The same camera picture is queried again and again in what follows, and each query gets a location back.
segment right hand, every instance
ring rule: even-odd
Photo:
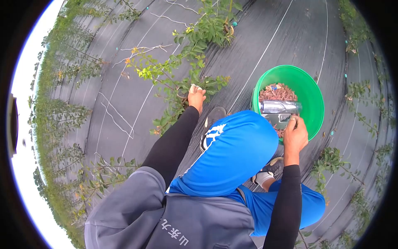
[[[205,93],[206,90],[202,90],[202,88],[194,85],[192,85],[191,88],[189,89],[189,94],[188,94],[189,106],[195,107],[198,110],[199,115],[202,114],[203,101],[206,99],[206,96],[204,96]]]
[[[299,153],[308,144],[308,132],[304,120],[294,116],[290,119],[283,136],[284,163],[288,165],[299,164]]]

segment white line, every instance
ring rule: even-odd
[[[329,14],[328,14],[328,2],[327,2],[327,0],[325,0],[325,4],[326,4],[326,41],[325,41],[324,58],[322,60],[321,71],[319,71],[318,79],[316,80],[316,84],[317,85],[318,85],[319,78],[321,77],[323,62],[325,61],[326,44],[328,43]]]
[[[119,23],[119,26],[118,26],[118,27],[115,29],[115,31],[113,32],[112,36],[109,38],[108,42],[106,43],[106,45],[105,45],[105,47],[103,48],[103,50],[102,50],[101,54],[99,55],[99,57],[102,56],[103,52],[105,51],[105,48],[108,46],[110,40],[112,39],[113,35],[116,33],[117,29],[119,29],[119,27],[120,27],[121,24],[122,24],[122,23]],[[84,104],[84,99],[86,98],[88,86],[90,85],[91,79],[92,79],[92,77],[90,77],[90,79],[88,80],[87,87],[86,87],[86,91],[84,92],[84,96],[83,96],[82,105]],[[75,139],[76,141],[77,141],[78,133],[79,133],[79,130],[76,131],[76,139]]]
[[[151,15],[154,15],[154,16],[157,16],[157,17],[164,17],[164,18],[167,18],[167,19],[169,19],[169,20],[172,21],[172,22],[175,22],[175,23],[178,23],[178,24],[183,24],[183,25],[185,25],[185,27],[188,28],[188,26],[187,26],[187,24],[186,24],[185,22],[174,21],[174,20],[171,20],[171,19],[170,19],[169,17],[167,17],[167,16],[158,16],[158,15],[155,15],[154,13],[151,13]]]
[[[171,2],[169,2],[168,0],[166,0],[166,1],[164,1],[164,2],[167,2],[167,3],[169,3],[169,4],[175,4],[175,3],[171,3]],[[198,14],[198,15],[204,15],[204,14],[199,14],[197,11],[195,11],[195,10],[193,10],[193,9],[190,9],[190,8],[187,8],[187,7],[185,7],[184,5],[182,5],[182,4],[175,4],[175,5],[180,5],[180,6],[182,6],[184,9],[186,9],[186,10],[192,10],[193,12],[195,12],[196,14]]]
[[[123,120],[130,126],[130,128],[132,129],[133,127],[127,122],[127,120],[116,110],[116,108],[109,102],[109,100],[105,97],[105,95],[102,92],[98,92],[100,93],[105,99],[106,101],[108,101],[109,105],[112,106],[112,108],[116,111],[116,113],[121,116],[121,118],[123,118]]]
[[[108,42],[106,43],[105,47],[103,48],[101,54],[99,55],[100,57],[101,57],[101,55],[103,54],[103,52],[105,51],[105,48],[108,46],[109,42],[111,41],[113,35],[114,35],[114,34],[116,33],[116,31],[119,29],[119,27],[120,27],[121,24],[122,24],[122,23],[119,24],[119,26],[118,26],[118,27],[115,29],[115,31],[113,32],[111,38],[109,38],[109,40],[108,40]],[[88,86],[90,85],[90,80],[88,81],[87,88],[86,88],[86,92],[84,93],[82,105],[83,105],[83,103],[84,103],[84,99],[86,98]]]
[[[118,125],[118,124],[116,123],[116,121],[115,121],[115,119],[113,118],[113,116],[108,112],[108,108],[107,108],[102,102],[101,102],[101,105],[103,105],[103,106],[105,107],[105,112],[108,113],[108,115],[112,117],[112,120],[113,120],[113,122],[115,123],[115,125],[116,125],[117,127],[119,127],[119,129],[121,129],[122,131],[124,131],[126,134],[128,134],[127,131],[123,130],[122,127],[120,127],[120,125]]]
[[[287,10],[286,10],[285,14],[284,14],[284,15],[283,15],[283,17],[282,17],[282,20],[281,20],[281,22],[279,22],[279,25],[278,25],[278,27],[276,28],[274,35],[272,36],[272,38],[271,38],[271,40],[269,41],[269,43],[268,43],[267,47],[265,48],[265,50],[264,50],[263,54],[261,55],[261,57],[260,57],[260,60],[258,60],[258,62],[257,62],[257,64],[256,64],[256,66],[254,67],[254,69],[253,69],[253,72],[250,74],[250,76],[249,76],[248,80],[246,81],[246,83],[245,83],[245,85],[243,86],[242,90],[240,90],[240,92],[239,92],[238,96],[236,97],[236,99],[235,99],[234,103],[232,104],[231,108],[229,108],[229,110],[227,111],[227,113],[229,113],[229,112],[231,111],[232,107],[234,107],[234,104],[236,103],[236,101],[238,100],[238,98],[239,98],[240,94],[243,92],[243,89],[246,87],[247,83],[249,82],[249,80],[250,80],[251,76],[253,75],[253,73],[254,73],[254,71],[256,70],[256,68],[257,68],[258,64],[260,63],[261,59],[263,58],[263,56],[264,56],[265,52],[267,51],[267,49],[268,49],[269,45],[271,44],[271,42],[272,42],[272,40],[273,40],[273,38],[275,37],[275,34],[276,34],[276,32],[278,32],[278,29],[279,29],[279,27],[280,27],[280,25],[281,25],[281,23],[282,23],[283,19],[285,18],[285,16],[286,16],[286,13],[287,13],[287,11],[289,10],[289,8],[290,8],[290,5],[292,4],[292,2],[293,2],[293,0],[291,0],[291,2],[290,2],[290,4],[289,4],[289,7],[287,7]]]
[[[178,46],[176,47],[176,49],[173,51],[172,55],[177,51],[178,47],[179,47],[179,44],[178,44]],[[154,86],[154,85],[152,84],[151,88],[149,89],[148,94],[146,95],[146,97],[145,97],[145,99],[144,99],[144,102],[143,102],[142,105],[141,105],[141,108],[140,108],[140,110],[139,110],[139,112],[138,112],[138,114],[137,114],[137,117],[136,117],[135,120],[134,120],[133,127],[131,128],[129,137],[127,138],[127,142],[126,142],[125,148],[123,149],[122,157],[123,157],[123,155],[124,155],[124,152],[126,151],[126,147],[127,147],[127,144],[129,143],[129,139],[130,139],[130,137],[131,137],[131,133],[132,133],[132,132],[133,132],[133,137],[134,137],[134,130],[133,130],[133,128],[134,128],[134,126],[135,126],[135,123],[137,122],[138,116],[140,115],[141,110],[142,110],[142,108],[143,108],[143,106],[144,106],[144,104],[145,104],[145,102],[146,102],[146,100],[147,100],[147,98],[148,98],[150,92],[152,91],[153,86]]]
[[[172,6],[172,5],[170,5],[170,6],[162,13],[162,15],[163,15],[166,11],[168,11],[168,9],[170,9],[171,6]],[[137,47],[141,44],[142,40],[145,38],[145,36],[148,34],[148,32],[152,29],[152,27],[155,25],[155,23],[156,23],[159,19],[160,19],[160,18],[157,18],[157,20],[156,20],[156,21],[152,24],[152,26],[148,29],[148,31],[145,33],[145,35],[143,36],[143,38],[142,38],[142,39],[140,40],[140,42],[137,44]],[[121,74],[119,75],[119,78],[117,79],[116,85],[115,85],[115,87],[113,88],[111,97],[109,98],[109,103],[110,103],[110,101],[112,100],[113,93],[115,92],[115,89],[116,89],[116,87],[117,87],[117,84],[119,83],[120,77],[122,77]],[[99,129],[96,152],[98,151],[98,143],[100,142],[100,136],[101,136],[102,126],[103,126],[103,121],[105,120],[105,116],[106,116],[106,113],[103,115],[103,119],[102,119],[102,123],[101,123],[101,128]]]
[[[108,24],[105,26],[104,30],[103,30],[103,31],[101,32],[101,34],[99,35],[98,40],[101,38],[101,36],[102,36],[103,33],[105,32],[106,28],[107,28],[110,24],[111,24],[111,23],[108,23]],[[109,40],[108,40],[108,42],[106,43],[105,47],[103,48],[101,54],[99,55],[99,58],[101,58],[103,52],[105,51],[105,48],[108,46],[109,41],[112,39],[112,37],[113,37],[113,35],[115,34],[115,32],[114,32],[114,33],[112,34],[112,36],[109,38]],[[90,80],[91,80],[91,77],[90,77],[90,79],[88,80],[87,88],[88,88],[88,85],[90,84]],[[84,103],[84,98],[86,97],[86,93],[87,93],[87,89],[86,89],[86,92],[84,93],[82,105],[83,105],[83,103]]]
[[[359,54],[358,54],[358,71],[359,71],[359,82],[361,82],[361,63],[360,63],[360,61],[359,61]],[[358,103],[357,103],[357,108],[355,109],[355,112],[358,111],[358,106],[359,106],[359,101],[358,101]],[[342,155],[344,155],[344,153],[345,153],[345,151],[346,151],[346,149],[347,149],[347,147],[348,147],[348,143],[349,143],[349,141],[350,141],[350,139],[351,139],[351,135],[352,135],[352,131],[354,130],[354,125],[355,125],[355,120],[356,120],[356,119],[357,119],[357,117],[354,115],[354,122],[352,123],[351,132],[350,132],[350,134],[349,134],[348,141],[347,141],[347,144],[345,145],[345,148],[344,148],[344,151],[343,151],[343,154],[342,154]],[[332,175],[330,176],[328,182],[325,184],[325,187],[326,187],[327,184],[330,182],[330,179],[331,179],[333,176],[334,176],[334,174],[332,174]]]
[[[371,68],[372,68],[372,79],[373,79],[374,75],[373,75],[373,66],[372,66],[372,65],[371,65]],[[359,66],[359,81],[361,81],[361,66]],[[369,135],[370,135],[370,133],[368,133],[368,138],[366,139],[365,148],[366,148],[366,146],[367,146],[367,144],[368,144]],[[357,166],[356,169],[359,168],[359,165],[361,164],[361,161],[362,161],[362,158],[363,158],[363,155],[364,155],[364,154],[365,154],[365,150],[364,150],[363,153],[362,153],[362,157],[361,157],[361,159],[360,159],[360,161],[359,161],[358,166]],[[313,229],[313,231],[314,231],[314,230],[315,230],[315,229],[316,229],[328,216],[329,216],[329,214],[330,214],[330,213],[334,210],[334,208],[339,204],[339,202],[340,202],[341,199],[343,198],[344,194],[347,192],[349,186],[351,185],[351,182],[352,182],[352,180],[350,181],[350,183],[348,184],[348,186],[347,186],[347,188],[345,189],[344,193],[341,195],[340,199],[339,199],[339,200],[337,201],[337,203],[334,205],[334,207],[332,208],[332,210],[330,210],[330,212],[326,215],[326,217],[323,218],[323,220]]]
[[[131,58],[133,58],[133,57],[136,56],[136,55],[140,55],[140,54],[143,54],[143,53],[147,53],[147,52],[149,52],[149,51],[151,51],[151,50],[154,50],[155,48],[160,48],[160,49],[164,50],[164,51],[167,53],[167,51],[166,51],[163,47],[168,47],[168,46],[171,46],[171,45],[172,45],[172,44],[167,45],[167,46],[159,45],[159,46],[156,46],[156,47],[151,47],[151,48],[149,48],[149,49],[148,49],[147,47],[145,47],[146,49],[148,49],[147,51],[143,51],[143,52],[141,52],[141,53],[133,54],[133,55],[130,56],[129,58],[124,58],[123,60],[121,60],[121,61],[115,63],[115,64],[113,65],[112,68],[114,68],[117,64],[124,62],[124,61],[127,60],[127,59],[131,59]]]

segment sky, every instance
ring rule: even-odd
[[[43,37],[53,27],[62,3],[63,0],[54,0],[44,11],[26,41],[14,73],[11,93],[17,98],[19,126],[17,154],[12,159],[12,165],[21,198],[36,228],[52,248],[71,249],[74,247],[70,239],[64,229],[55,223],[47,202],[40,197],[35,185],[33,172],[38,165],[35,164],[34,154],[31,150],[34,144],[30,141],[28,134],[30,126],[27,124],[31,112],[27,100],[28,96],[33,94],[33,91],[30,90],[30,83],[35,73],[34,64],[38,61],[37,54],[43,51],[41,46]],[[22,145],[22,139],[26,140],[26,147]]]

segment worker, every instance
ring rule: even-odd
[[[284,158],[273,159],[278,136],[265,118],[249,110],[226,117],[215,108],[205,121],[204,152],[173,180],[205,92],[191,87],[189,106],[142,166],[92,210],[87,249],[257,249],[250,236],[264,235],[264,248],[292,249],[299,229],[321,218],[325,199],[300,182],[308,134],[299,117],[285,130]],[[243,186],[249,178],[265,192]]]

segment black shoe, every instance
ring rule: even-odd
[[[205,120],[205,126],[203,128],[202,137],[200,139],[200,150],[204,152],[207,149],[206,144],[206,133],[208,132],[209,128],[218,120],[226,117],[226,111],[223,107],[215,107],[211,112],[207,115]]]
[[[268,172],[271,176],[275,177],[283,172],[283,157],[276,157],[269,161],[258,173]],[[250,178],[251,182],[256,184],[256,176]]]

